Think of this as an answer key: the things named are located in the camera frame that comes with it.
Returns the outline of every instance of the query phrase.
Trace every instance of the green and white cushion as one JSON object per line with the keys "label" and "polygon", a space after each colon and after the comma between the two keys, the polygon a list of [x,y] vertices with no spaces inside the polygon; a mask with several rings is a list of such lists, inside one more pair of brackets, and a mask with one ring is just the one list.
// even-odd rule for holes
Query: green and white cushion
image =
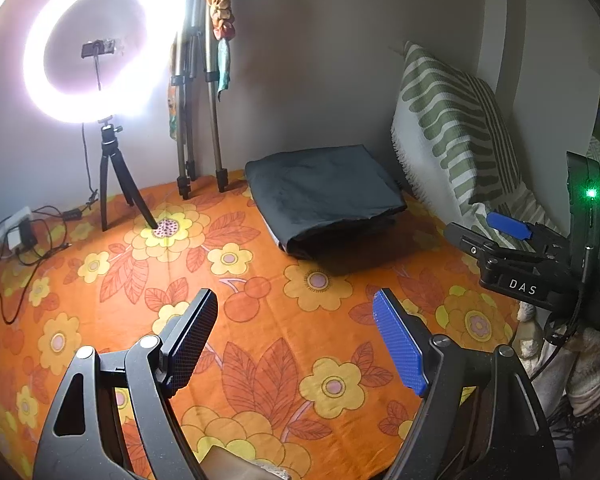
{"label": "green and white cushion", "polygon": [[522,182],[487,83],[415,43],[407,43],[404,53],[392,139],[416,197],[443,222],[462,224],[504,247],[524,245],[487,225],[491,211],[557,229]]}

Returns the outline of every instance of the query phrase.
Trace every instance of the orange patterned fabric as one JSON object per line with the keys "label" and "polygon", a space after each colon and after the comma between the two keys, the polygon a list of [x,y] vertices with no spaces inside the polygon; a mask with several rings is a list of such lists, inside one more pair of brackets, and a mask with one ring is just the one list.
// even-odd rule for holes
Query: orange patterned fabric
{"label": "orange patterned fabric", "polygon": [[[188,202],[172,184],[144,190],[156,231],[122,197],[109,199],[113,227],[100,231],[97,210],[69,225],[71,248],[38,271],[16,323],[0,315],[0,450],[24,478],[74,352],[122,350],[160,332],[201,287],[218,295],[219,317],[189,386],[172,399],[187,441],[199,460],[222,446],[294,480],[369,478],[409,431],[419,399],[374,325],[379,287],[466,347],[491,350],[510,337],[514,301],[478,286],[475,262],[414,200],[384,234],[320,264],[298,262],[275,246],[240,177],[225,194],[199,179]],[[51,227],[57,244],[63,228]],[[7,317],[29,273],[0,263]],[[128,392],[116,399],[134,468],[152,478]]]}

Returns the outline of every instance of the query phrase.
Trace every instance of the folded black cloth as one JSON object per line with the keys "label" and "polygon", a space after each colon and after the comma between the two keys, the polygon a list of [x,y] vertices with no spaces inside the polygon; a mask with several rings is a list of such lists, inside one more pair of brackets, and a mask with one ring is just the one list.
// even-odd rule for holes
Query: folded black cloth
{"label": "folded black cloth", "polygon": [[364,146],[276,153],[245,176],[270,231],[287,253],[315,258],[406,209],[397,184]]}

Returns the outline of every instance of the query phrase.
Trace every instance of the tripod leg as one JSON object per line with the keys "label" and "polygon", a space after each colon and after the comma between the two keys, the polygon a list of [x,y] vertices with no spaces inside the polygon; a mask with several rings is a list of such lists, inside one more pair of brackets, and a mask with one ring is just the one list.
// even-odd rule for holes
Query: tripod leg
{"label": "tripod leg", "polygon": [[119,149],[115,149],[113,154],[111,155],[111,163],[113,164],[113,169],[116,170],[116,175],[120,180],[120,187],[123,192],[131,197],[133,203],[138,206],[138,209],[144,216],[147,224],[151,229],[157,229],[158,224],[155,221],[154,216],[151,214],[149,207],[147,206],[144,198],[140,194],[138,190],[138,186],[133,180],[131,173],[129,172],[129,168],[126,166],[125,159],[122,157],[122,152]]}
{"label": "tripod leg", "polygon": [[100,159],[100,220],[102,231],[107,230],[107,173],[109,171],[109,157],[102,155]]}
{"label": "tripod leg", "polygon": [[129,205],[133,205],[134,199],[131,196],[131,194],[129,193],[129,190],[126,188],[126,186],[123,186],[123,176],[118,173],[120,171],[120,168],[114,164],[113,171],[116,172],[116,176],[118,178],[118,182],[120,183],[120,187],[122,188],[122,194],[125,196],[126,203],[128,203]]}

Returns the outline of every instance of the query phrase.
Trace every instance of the floral tablecloth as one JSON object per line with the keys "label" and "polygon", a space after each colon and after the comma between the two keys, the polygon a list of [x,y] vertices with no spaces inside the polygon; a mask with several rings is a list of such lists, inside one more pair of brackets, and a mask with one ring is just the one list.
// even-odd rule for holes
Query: floral tablecloth
{"label": "floral tablecloth", "polygon": [[[21,476],[31,476],[74,352],[122,350],[160,332],[201,287],[218,295],[219,317],[189,386],[172,399],[187,441],[199,460],[222,446],[294,480],[369,478],[409,431],[419,399],[374,325],[378,288],[465,347],[491,350],[510,337],[515,302],[482,290],[474,260],[412,199],[393,228],[316,264],[276,247],[241,174],[232,179],[224,194],[199,179],[187,202],[172,184],[145,189],[155,231],[119,196],[103,234],[96,206],[69,225],[72,246],[36,273],[14,325],[0,314],[0,451]],[[63,227],[50,234],[57,244]],[[30,272],[0,262],[7,318]],[[116,399],[135,471],[152,478],[127,391]]]}

